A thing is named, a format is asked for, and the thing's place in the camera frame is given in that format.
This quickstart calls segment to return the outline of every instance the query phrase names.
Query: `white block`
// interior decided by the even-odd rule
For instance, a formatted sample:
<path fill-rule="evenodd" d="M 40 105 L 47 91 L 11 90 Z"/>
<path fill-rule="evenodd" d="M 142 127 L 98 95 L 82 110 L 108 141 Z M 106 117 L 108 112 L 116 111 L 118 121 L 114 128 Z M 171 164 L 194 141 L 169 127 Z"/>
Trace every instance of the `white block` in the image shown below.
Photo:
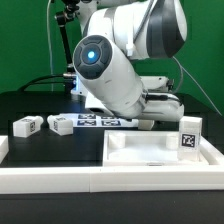
<path fill-rule="evenodd" d="M 201 139 L 202 118 L 183 117 L 179 124 L 178 159 L 197 161 Z"/>
<path fill-rule="evenodd" d="M 62 116 L 50 115 L 47 118 L 49 128 L 59 135 L 73 134 L 73 121 Z"/>
<path fill-rule="evenodd" d="M 15 137 L 27 138 L 40 131 L 43 118 L 40 116 L 27 116 L 13 123 L 13 135 Z"/>
<path fill-rule="evenodd" d="M 8 137 L 0 136 L 0 163 L 7 155 L 8 151 L 9 151 Z"/>
<path fill-rule="evenodd" d="M 150 130 L 152 130 L 153 126 L 154 126 L 153 120 L 139 120 L 138 121 L 138 129 L 139 130 L 150 131 Z"/>

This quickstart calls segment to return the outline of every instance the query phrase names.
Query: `white cube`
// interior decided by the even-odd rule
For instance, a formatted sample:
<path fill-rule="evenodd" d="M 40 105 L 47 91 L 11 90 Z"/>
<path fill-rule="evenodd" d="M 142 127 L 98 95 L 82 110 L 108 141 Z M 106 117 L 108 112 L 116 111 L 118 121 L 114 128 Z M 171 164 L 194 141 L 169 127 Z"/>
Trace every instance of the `white cube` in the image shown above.
<path fill-rule="evenodd" d="M 178 158 L 197 161 L 201 138 L 202 118 L 184 116 L 179 124 Z"/>
<path fill-rule="evenodd" d="M 15 137 L 27 138 L 40 131 L 43 118 L 40 116 L 27 116 L 13 122 L 13 135 Z"/>
<path fill-rule="evenodd" d="M 62 116 L 50 115 L 47 118 L 49 128 L 59 135 L 73 134 L 73 121 Z"/>

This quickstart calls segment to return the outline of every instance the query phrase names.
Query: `white container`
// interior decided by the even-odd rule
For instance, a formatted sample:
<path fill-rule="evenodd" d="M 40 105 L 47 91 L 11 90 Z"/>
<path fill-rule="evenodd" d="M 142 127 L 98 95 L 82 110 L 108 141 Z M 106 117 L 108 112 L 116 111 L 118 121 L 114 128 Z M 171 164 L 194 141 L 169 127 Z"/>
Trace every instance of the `white container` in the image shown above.
<path fill-rule="evenodd" d="M 119 132 L 105 131 L 103 166 L 209 165 L 202 153 L 198 161 L 178 158 L 178 132 L 122 131 L 125 134 L 125 147 L 111 147 L 109 136 Z M 171 136 L 174 137 L 172 144 L 169 142 Z"/>

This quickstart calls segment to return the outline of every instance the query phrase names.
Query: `black cable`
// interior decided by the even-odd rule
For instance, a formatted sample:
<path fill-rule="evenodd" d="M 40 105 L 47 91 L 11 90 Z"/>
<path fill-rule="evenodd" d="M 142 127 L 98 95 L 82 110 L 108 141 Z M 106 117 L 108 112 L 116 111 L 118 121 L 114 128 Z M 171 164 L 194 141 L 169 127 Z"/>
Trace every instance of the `black cable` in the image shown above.
<path fill-rule="evenodd" d="M 38 82 L 38 81 L 42 81 L 42 80 L 46 80 L 46 79 L 53 79 L 53 78 L 63 78 L 62 74 L 59 75 L 47 75 L 47 76 L 42 76 L 36 79 L 31 80 L 30 82 L 26 83 L 25 85 L 21 86 L 17 91 L 23 92 L 28 86 Z"/>
<path fill-rule="evenodd" d="M 29 83 L 29 84 L 27 84 L 26 85 L 26 88 L 28 88 L 29 86 L 33 86 L 33 85 L 45 85 L 45 84 L 64 84 L 64 82 L 35 82 L 35 83 Z"/>

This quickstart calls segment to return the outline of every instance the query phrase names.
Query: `black table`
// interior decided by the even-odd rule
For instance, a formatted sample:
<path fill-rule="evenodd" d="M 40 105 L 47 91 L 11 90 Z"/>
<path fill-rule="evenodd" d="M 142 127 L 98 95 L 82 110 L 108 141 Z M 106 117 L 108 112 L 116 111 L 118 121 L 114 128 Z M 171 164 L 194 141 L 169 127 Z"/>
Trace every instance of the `black table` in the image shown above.
<path fill-rule="evenodd" d="M 185 105 L 186 116 L 203 118 L 202 135 L 224 152 L 224 119 L 189 95 L 179 95 Z M 11 135 L 11 124 L 28 115 L 46 118 L 50 114 L 85 113 L 82 103 L 60 92 L 6 92 L 0 94 L 0 135 Z M 177 130 L 178 123 L 156 123 L 154 130 Z M 43 125 L 43 135 L 48 131 Z M 59 155 L 46 161 L 22 161 L 16 151 L 1 167 L 33 166 L 100 166 L 102 164 L 103 128 L 80 129 L 74 133 L 78 144 L 87 147 L 88 157 L 73 160 Z M 13 149 L 14 139 L 10 146 Z M 0 223 L 224 223 L 224 191 L 158 191 L 158 192 L 109 192 L 67 193 L 34 195 L 0 195 Z"/>

